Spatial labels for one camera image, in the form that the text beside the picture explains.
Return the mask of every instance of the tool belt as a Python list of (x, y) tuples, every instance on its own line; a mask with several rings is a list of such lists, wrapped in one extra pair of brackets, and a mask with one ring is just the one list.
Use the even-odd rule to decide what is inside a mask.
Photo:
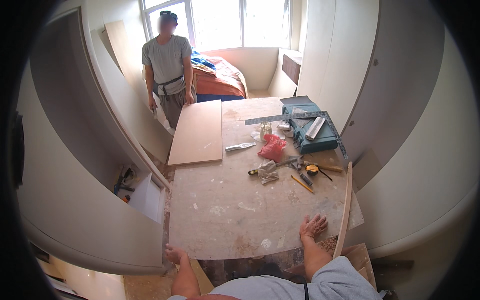
[(174, 83), (174, 82), (177, 82), (178, 80), (182, 79), (183, 76), (184, 76), (184, 75), (182, 75), (182, 76), (180, 76), (180, 77), (177, 77), (177, 78), (175, 78), (175, 79), (172, 79), (172, 80), (170, 80), (170, 81), (167, 81), (167, 82), (165, 82), (165, 83), (162, 83), (162, 84), (157, 84), (157, 85), (159, 85), (159, 86), (162, 87), (163, 95), (165, 95), (165, 99), (167, 99), (167, 90), (165, 89), (165, 86), (166, 86), (166, 85), (169, 85), (169, 84), (172, 84), (172, 83)]

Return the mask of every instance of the cap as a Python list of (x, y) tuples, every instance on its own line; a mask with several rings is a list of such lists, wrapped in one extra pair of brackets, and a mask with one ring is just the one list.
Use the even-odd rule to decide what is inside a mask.
[(177, 17), (176, 14), (174, 14), (174, 13), (172, 13), (172, 12), (169, 12), (169, 11), (162, 11), (162, 12), (160, 12), (160, 18), (163, 19), (163, 18), (168, 18), (168, 17), (174, 19), (175, 22), (178, 21), (178, 17)]

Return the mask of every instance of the hand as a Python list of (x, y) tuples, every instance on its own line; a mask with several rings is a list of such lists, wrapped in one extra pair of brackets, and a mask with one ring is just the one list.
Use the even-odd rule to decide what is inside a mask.
[(192, 95), (192, 90), (187, 90), (187, 93), (185, 94), (185, 101), (186, 101), (185, 105), (193, 104), (194, 99)]
[(165, 256), (167, 257), (168, 261), (174, 264), (180, 264), (180, 260), (187, 259), (190, 260), (188, 254), (185, 252), (184, 249), (179, 247), (173, 247), (169, 244), (165, 245), (167, 249), (165, 250)]
[(309, 215), (305, 215), (302, 225), (300, 225), (300, 238), (311, 237), (315, 239), (327, 229), (328, 221), (326, 216), (320, 218), (320, 214), (316, 214), (311, 221)]
[(153, 110), (153, 108), (158, 108), (153, 97), (148, 98), (148, 106), (150, 107), (150, 110)]

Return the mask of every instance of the gray pants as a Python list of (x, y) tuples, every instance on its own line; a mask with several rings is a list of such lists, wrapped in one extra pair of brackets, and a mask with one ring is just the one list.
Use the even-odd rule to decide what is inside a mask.
[[(177, 128), (177, 124), (179, 122), (180, 113), (183, 106), (187, 103), (185, 99), (185, 95), (187, 93), (187, 89), (184, 88), (177, 94), (173, 95), (158, 95), (160, 99), (160, 105), (165, 112), (165, 116), (167, 117), (168, 122), (170, 123), (170, 127), (173, 129)], [(193, 102), (197, 103), (197, 93), (195, 91), (195, 87), (192, 85), (192, 96)]]

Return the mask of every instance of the gray sleeve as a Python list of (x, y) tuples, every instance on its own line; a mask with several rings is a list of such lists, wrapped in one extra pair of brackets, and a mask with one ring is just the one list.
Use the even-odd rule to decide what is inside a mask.
[(345, 256), (337, 257), (318, 270), (312, 283), (319, 284), (326, 294), (335, 294), (343, 299), (381, 299), (370, 282), (355, 270)]
[(192, 56), (192, 47), (190, 46), (190, 42), (187, 40), (187, 38), (184, 38), (181, 46), (181, 58), (184, 59), (185, 57), (189, 56)]
[(142, 48), (142, 65), (151, 66), (152, 61), (148, 57), (148, 44), (145, 44)]
[(175, 295), (175, 296), (171, 296), (167, 300), (187, 300), (187, 297)]

